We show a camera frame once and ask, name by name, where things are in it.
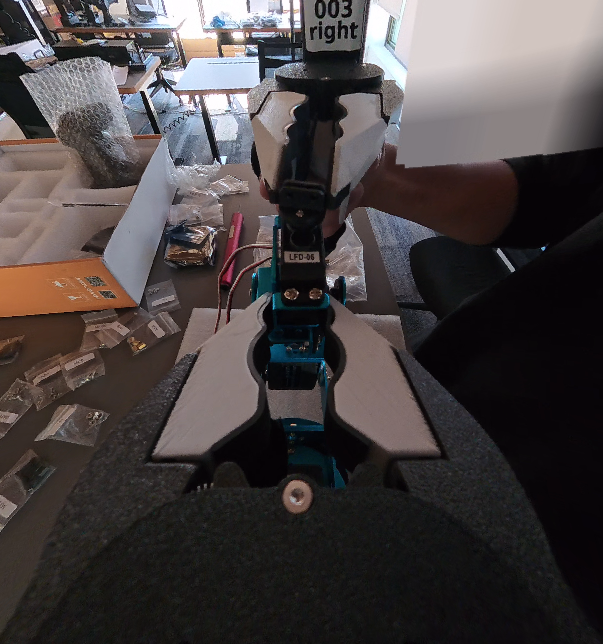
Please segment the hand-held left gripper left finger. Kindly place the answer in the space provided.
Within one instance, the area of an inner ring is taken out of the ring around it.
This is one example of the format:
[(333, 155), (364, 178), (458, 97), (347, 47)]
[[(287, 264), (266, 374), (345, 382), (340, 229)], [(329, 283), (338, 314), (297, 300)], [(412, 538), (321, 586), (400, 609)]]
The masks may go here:
[(201, 346), (157, 440), (154, 461), (208, 461), (244, 432), (248, 447), (267, 442), (270, 417), (254, 350), (266, 334), (263, 312), (269, 304), (253, 302)]

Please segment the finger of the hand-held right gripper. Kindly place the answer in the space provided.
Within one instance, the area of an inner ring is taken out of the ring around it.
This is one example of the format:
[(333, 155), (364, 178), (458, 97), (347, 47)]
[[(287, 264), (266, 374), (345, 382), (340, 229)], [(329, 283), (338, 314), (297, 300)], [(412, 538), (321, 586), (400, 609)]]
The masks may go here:
[(302, 114), (302, 124), (297, 125), (295, 112), (306, 101), (301, 93), (269, 93), (254, 116), (254, 141), (268, 200), (278, 199), (286, 181), (305, 180), (306, 115)]
[(335, 136), (329, 208), (345, 214), (344, 201), (381, 152), (386, 122), (379, 93), (350, 93), (330, 104)]

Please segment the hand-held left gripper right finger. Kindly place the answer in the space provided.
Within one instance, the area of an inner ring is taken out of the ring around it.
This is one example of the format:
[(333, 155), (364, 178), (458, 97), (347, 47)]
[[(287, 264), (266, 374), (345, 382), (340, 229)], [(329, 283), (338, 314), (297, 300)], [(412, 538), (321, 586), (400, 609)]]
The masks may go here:
[(435, 458), (440, 447), (390, 343), (330, 301), (327, 439), (345, 464)]

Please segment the blue toy robot arm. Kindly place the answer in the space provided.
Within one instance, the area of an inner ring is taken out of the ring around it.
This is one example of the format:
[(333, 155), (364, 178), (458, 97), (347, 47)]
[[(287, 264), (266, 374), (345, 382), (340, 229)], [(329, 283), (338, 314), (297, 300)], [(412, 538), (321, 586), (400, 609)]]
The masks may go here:
[(285, 179), (276, 195), (279, 214), (273, 224), (270, 267), (252, 277), (252, 300), (271, 293), (268, 323), (269, 362), (264, 371), (268, 389), (321, 395), (321, 420), (299, 413), (280, 423), (287, 442), (289, 473), (306, 473), (318, 484), (344, 488), (344, 477), (324, 432), (328, 373), (324, 358), (329, 322), (329, 289), (322, 221), (326, 190), (318, 180)]

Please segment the person's right forearm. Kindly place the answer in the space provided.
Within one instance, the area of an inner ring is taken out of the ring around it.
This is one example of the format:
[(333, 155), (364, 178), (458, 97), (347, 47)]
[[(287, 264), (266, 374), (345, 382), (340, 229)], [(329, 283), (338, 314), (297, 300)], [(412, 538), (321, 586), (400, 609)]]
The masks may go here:
[(603, 210), (603, 148), (425, 169), (399, 197), (399, 216), (459, 241), (547, 246)]

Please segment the dark grey desk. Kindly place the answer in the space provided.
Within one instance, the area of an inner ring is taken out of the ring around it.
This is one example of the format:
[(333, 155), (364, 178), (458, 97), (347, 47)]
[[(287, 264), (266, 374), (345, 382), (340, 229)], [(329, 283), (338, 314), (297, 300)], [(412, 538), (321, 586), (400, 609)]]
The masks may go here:
[[(235, 211), (244, 215), (240, 240), (243, 244), (252, 243), (259, 230), (258, 217), (272, 214), (273, 205), (260, 197), (258, 182), (249, 163), (228, 164), (220, 172), (220, 176), (226, 174), (249, 181), (248, 194), (228, 196), (222, 202), (226, 222)], [(365, 302), (349, 303), (348, 307), (357, 313), (398, 315), (400, 311), (396, 297), (366, 210), (360, 208), (354, 211), (352, 220), (364, 248), (368, 299)], [(33, 449), (56, 467), (49, 480), (16, 513), (0, 535), (0, 632), (31, 581), (58, 512), (96, 450), (94, 447), (55, 440), (34, 442), (36, 435), (46, 426), (58, 405), (80, 403), (110, 414), (99, 433), (97, 446), (100, 446), (116, 423), (173, 367), (192, 309), (216, 309), (217, 274), (226, 241), (227, 233), (222, 232), (218, 249), (220, 257), (217, 257), (214, 267), (193, 269), (168, 267), (163, 260), (162, 244), (155, 256), (147, 284), (153, 285), (167, 279), (173, 281), (181, 309), (172, 315), (182, 332), (135, 357), (126, 342), (112, 350), (104, 350), (104, 376), (69, 393), (40, 412), (32, 407), (0, 440), (0, 478), (29, 449)], [(21, 377), (39, 361), (59, 352), (66, 354), (75, 350), (80, 344), (83, 328), (84, 324), (77, 312), (0, 318), (0, 339), (23, 334), (25, 336), (18, 360), (7, 366), (0, 366), (0, 397), (17, 377)]]

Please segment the cluttered wooden desk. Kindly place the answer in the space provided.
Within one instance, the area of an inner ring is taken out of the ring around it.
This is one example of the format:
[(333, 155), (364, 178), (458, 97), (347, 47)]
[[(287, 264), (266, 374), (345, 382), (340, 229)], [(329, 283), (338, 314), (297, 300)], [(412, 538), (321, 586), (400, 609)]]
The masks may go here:
[(72, 35), (81, 39), (104, 37), (105, 39), (134, 40), (145, 52), (165, 57), (177, 54), (173, 63), (182, 68), (187, 66), (184, 45), (179, 34), (185, 18), (158, 16), (149, 22), (126, 24), (122, 27), (106, 26), (70, 26), (54, 29), (56, 35)]

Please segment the person's right hand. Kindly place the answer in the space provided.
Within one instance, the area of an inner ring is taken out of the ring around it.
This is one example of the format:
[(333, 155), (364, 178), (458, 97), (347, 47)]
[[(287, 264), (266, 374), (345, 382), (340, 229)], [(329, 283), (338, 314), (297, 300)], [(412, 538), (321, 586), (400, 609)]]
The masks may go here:
[(397, 164), (396, 157), (397, 147), (385, 143), (343, 203), (336, 210), (326, 212), (322, 224), (324, 237), (335, 234), (345, 217), (357, 207), (372, 207), (389, 214), (400, 213), (402, 197), (397, 194), (402, 194), (409, 170)]

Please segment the white foam sheet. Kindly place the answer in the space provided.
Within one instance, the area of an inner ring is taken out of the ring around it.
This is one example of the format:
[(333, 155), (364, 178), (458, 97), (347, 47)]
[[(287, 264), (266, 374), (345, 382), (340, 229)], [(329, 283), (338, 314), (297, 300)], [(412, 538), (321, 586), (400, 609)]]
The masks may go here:
[[(396, 349), (406, 350), (399, 316), (362, 314), (356, 316), (383, 336)], [(193, 309), (184, 332), (175, 363), (187, 354), (192, 354), (213, 334), (217, 318), (216, 309)]]

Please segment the small clear parts bag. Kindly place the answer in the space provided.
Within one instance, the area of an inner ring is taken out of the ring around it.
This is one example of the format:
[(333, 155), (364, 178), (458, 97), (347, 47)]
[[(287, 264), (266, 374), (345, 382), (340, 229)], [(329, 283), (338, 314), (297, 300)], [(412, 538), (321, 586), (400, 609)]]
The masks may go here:
[(168, 171), (169, 183), (177, 188), (183, 197), (212, 196), (221, 198), (225, 195), (246, 194), (249, 182), (226, 175), (217, 179), (220, 163), (211, 165), (179, 165)]
[(204, 203), (185, 203), (171, 205), (168, 224), (177, 225), (183, 222), (198, 226), (224, 228), (223, 206), (217, 201)]

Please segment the grey office table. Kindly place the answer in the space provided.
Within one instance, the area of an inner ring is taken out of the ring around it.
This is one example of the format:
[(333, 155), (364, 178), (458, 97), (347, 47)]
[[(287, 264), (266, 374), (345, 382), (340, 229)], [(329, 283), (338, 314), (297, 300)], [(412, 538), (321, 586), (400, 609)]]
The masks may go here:
[(248, 93), (258, 84), (257, 57), (193, 58), (187, 63), (183, 75), (173, 88), (177, 95), (197, 97), (212, 155), (222, 164), (225, 163), (225, 157), (221, 157), (218, 151), (215, 131), (204, 97), (213, 94)]

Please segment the clear plastic bag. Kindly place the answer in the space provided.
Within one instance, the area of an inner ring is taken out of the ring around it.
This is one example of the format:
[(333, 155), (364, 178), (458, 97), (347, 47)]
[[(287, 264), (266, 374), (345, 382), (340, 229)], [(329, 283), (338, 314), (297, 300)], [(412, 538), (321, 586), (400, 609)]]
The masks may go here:
[(333, 287), (335, 280), (343, 276), (346, 283), (346, 299), (349, 302), (367, 300), (362, 242), (354, 230), (352, 217), (346, 220), (346, 229), (336, 248), (327, 256), (326, 280)]

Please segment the dark blue parts packet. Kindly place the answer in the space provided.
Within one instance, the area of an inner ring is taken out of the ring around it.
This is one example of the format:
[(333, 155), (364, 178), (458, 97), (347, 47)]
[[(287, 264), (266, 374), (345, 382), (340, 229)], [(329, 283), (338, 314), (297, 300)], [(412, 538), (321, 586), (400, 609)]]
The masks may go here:
[(167, 226), (165, 237), (164, 261), (167, 265), (180, 268), (212, 267), (215, 264), (218, 245), (218, 232), (215, 227), (198, 226), (193, 221), (183, 221)]

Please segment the bubble wrap bag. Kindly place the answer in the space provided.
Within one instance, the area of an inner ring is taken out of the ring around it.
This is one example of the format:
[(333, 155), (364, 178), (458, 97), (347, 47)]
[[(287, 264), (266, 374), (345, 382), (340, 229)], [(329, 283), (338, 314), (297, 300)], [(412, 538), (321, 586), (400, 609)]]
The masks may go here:
[(98, 57), (58, 62), (20, 76), (58, 140), (94, 188), (137, 184), (143, 166), (113, 78)]

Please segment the red-handled tool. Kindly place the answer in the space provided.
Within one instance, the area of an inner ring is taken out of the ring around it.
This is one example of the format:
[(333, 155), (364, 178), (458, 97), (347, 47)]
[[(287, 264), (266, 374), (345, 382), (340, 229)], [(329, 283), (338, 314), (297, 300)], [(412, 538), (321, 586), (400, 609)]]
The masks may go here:
[[(225, 265), (229, 261), (229, 258), (231, 255), (240, 247), (240, 237), (241, 237), (241, 231), (243, 228), (243, 215), (241, 212), (235, 212), (232, 215), (231, 218), (231, 225), (229, 228), (228, 232), (228, 237), (227, 237), (227, 243), (225, 247), (225, 254), (224, 254), (224, 259), (223, 259), (223, 264), (222, 266)], [(232, 283), (233, 283), (233, 277), (234, 277), (234, 267), (236, 264), (236, 260), (234, 259), (229, 266), (227, 267), (227, 270), (225, 271), (224, 275), (220, 279), (220, 289), (221, 290), (229, 290)]]

